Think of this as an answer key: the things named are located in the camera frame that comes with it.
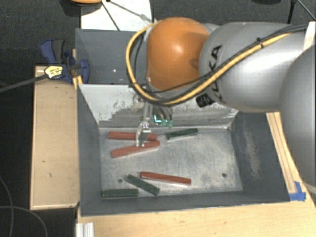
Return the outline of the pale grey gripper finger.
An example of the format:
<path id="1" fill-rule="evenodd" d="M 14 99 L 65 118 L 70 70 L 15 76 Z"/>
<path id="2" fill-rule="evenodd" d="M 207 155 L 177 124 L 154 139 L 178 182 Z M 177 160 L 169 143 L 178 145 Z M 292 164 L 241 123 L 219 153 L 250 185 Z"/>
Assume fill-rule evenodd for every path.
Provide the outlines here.
<path id="1" fill-rule="evenodd" d="M 135 145 L 137 147 L 142 147 L 145 141 L 145 131 L 146 131 L 146 124 L 140 123 L 137 130 L 136 130 L 136 139 Z"/>
<path id="2" fill-rule="evenodd" d="M 142 147 L 145 145 L 145 142 L 148 140 L 150 133 L 151 133 L 150 129 L 144 129 L 141 131 L 141 146 Z"/>

